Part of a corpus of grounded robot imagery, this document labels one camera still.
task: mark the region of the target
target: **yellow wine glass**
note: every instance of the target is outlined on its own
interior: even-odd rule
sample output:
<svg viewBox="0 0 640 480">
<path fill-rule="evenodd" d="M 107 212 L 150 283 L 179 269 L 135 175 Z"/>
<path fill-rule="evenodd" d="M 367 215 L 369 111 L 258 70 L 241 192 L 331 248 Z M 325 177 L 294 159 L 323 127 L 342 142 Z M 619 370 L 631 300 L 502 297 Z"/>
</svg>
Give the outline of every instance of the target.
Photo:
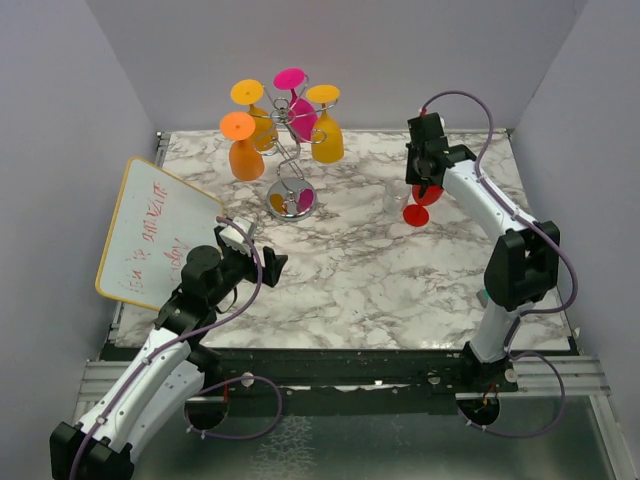
<svg viewBox="0 0 640 480">
<path fill-rule="evenodd" d="M 220 131 L 229 140 L 234 140 L 229 150 L 231 172 L 243 182 L 251 182 L 264 172 L 264 161 L 251 141 L 256 123 L 245 112 L 232 112 L 220 120 Z"/>
<path fill-rule="evenodd" d="M 311 145 L 311 155 L 321 163 L 334 163 L 344 157 L 342 130 L 327 108 L 327 104 L 335 102 L 338 97 L 340 90 L 334 85 L 316 85 L 307 91 L 309 101 L 322 105 L 322 114 L 313 127 Z"/>
<path fill-rule="evenodd" d="M 269 114 L 255 105 L 263 94 L 264 87 L 262 84 L 252 78 L 241 80 L 231 89 L 231 100 L 238 105 L 249 105 L 248 113 L 253 117 L 256 124 L 256 128 L 249 140 L 255 144 L 256 149 L 260 152 L 272 148 L 274 141 L 278 139 L 278 131 L 274 128 Z"/>
</svg>

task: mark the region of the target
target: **black motor joint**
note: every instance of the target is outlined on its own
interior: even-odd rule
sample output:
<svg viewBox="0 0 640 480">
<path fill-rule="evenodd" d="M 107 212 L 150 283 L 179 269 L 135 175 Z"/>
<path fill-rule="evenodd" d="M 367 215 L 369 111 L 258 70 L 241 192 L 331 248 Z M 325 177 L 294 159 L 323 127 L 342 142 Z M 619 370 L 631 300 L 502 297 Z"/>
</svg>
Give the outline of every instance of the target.
<svg viewBox="0 0 640 480">
<path fill-rule="evenodd" d="M 476 159 L 466 145 L 449 145 L 437 113 L 415 117 L 407 123 L 411 141 L 407 143 L 405 181 L 409 185 L 420 185 L 420 196 L 430 186 L 442 188 L 447 168 L 464 160 Z"/>
</svg>

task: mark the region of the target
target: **whiteboard frame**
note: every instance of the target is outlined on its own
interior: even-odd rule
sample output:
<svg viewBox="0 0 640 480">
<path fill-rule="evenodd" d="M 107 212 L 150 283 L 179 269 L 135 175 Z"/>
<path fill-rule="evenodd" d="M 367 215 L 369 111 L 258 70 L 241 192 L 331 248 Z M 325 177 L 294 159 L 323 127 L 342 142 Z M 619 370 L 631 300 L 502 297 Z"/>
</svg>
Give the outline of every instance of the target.
<svg viewBox="0 0 640 480">
<path fill-rule="evenodd" d="M 115 208 L 113 210 L 113 215 L 111 217 L 111 225 L 109 225 L 109 233 L 107 233 L 107 240 L 106 240 L 106 242 L 104 244 L 104 248 L 102 250 L 102 257 L 100 258 L 100 266 L 98 267 L 98 273 L 96 275 L 95 287 L 96 287 L 96 291 L 100 295 L 102 295 L 103 297 L 111 298 L 112 300 L 117 300 L 117 301 L 120 301 L 120 302 L 123 302 L 123 303 L 127 303 L 129 305 L 136 305 L 138 307 L 147 308 L 149 310 L 154 310 L 154 311 L 157 312 L 160 309 L 157 308 L 157 307 L 154 307 L 153 305 L 147 305 L 147 304 L 144 304 L 144 303 L 135 302 L 135 301 L 132 301 L 131 299 L 120 297 L 118 295 L 111 295 L 110 293 L 105 292 L 100 287 L 100 280 L 102 279 L 102 272 L 104 270 L 104 264 L 105 264 L 105 261 L 107 259 L 107 254 L 109 253 L 109 246 L 111 245 L 111 237 L 113 236 L 113 230 L 114 230 L 115 225 L 116 225 L 116 220 L 118 219 L 118 213 L 120 212 L 120 203 L 122 201 L 122 196 L 123 196 L 125 188 L 127 186 L 127 180 L 129 179 L 129 170 L 131 169 L 131 165 L 135 161 L 142 161 L 142 162 L 146 163 L 148 166 L 153 167 L 156 170 L 161 171 L 165 175 L 168 175 L 169 177 L 171 177 L 171 178 L 179 181 L 180 183 L 186 185 L 187 187 L 192 188 L 196 192 L 202 193 L 203 195 L 206 195 L 207 197 L 211 198 L 212 200 L 218 202 L 220 204 L 221 209 L 222 209 L 222 215 L 226 215 L 226 210 L 224 208 L 224 203 L 222 203 L 222 201 L 220 199 L 214 197 L 213 195 L 208 194 L 207 192 L 203 192 L 199 188 L 194 187 L 190 183 L 185 182 L 181 178 L 179 178 L 179 177 L 173 175 L 172 173 L 169 173 L 166 170 L 164 170 L 164 169 L 158 167 L 157 165 L 151 163 L 146 158 L 139 157 L 139 156 L 134 156 L 134 157 L 131 157 L 129 159 L 129 161 L 127 162 L 127 168 L 124 171 L 124 177 L 122 178 L 122 184 L 120 185 L 120 192 L 118 193 L 118 199 L 116 200 L 116 206 L 115 206 Z M 169 295 L 170 294 L 171 294 L 171 292 L 167 292 L 167 299 L 169 299 Z"/>
</svg>

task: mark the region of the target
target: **whiteboard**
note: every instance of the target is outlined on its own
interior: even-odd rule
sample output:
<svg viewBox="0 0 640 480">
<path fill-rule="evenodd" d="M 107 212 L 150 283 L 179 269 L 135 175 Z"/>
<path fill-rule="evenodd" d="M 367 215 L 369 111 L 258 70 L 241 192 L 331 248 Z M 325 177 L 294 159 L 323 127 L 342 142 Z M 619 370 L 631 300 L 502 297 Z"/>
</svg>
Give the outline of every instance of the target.
<svg viewBox="0 0 640 480">
<path fill-rule="evenodd" d="M 105 297 L 160 310 L 187 253 L 214 245 L 222 203 L 143 158 L 129 160 L 96 277 Z"/>
</svg>

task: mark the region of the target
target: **gray floor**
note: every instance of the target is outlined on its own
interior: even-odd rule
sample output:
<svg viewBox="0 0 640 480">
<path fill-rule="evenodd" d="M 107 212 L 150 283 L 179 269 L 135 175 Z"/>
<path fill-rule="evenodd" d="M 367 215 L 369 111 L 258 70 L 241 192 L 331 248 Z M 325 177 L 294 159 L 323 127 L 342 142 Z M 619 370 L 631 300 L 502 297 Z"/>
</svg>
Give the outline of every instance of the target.
<svg viewBox="0 0 640 480">
<path fill-rule="evenodd" d="M 586 397 L 569 401 L 552 433 L 503 440 L 466 428 L 459 417 L 428 415 L 288 417 L 252 442 L 200 440 L 174 416 L 147 447 L 135 480 L 613 480 Z M 557 400 L 508 399 L 496 426 L 533 431 Z M 249 433 L 268 419 L 230 419 Z"/>
</svg>

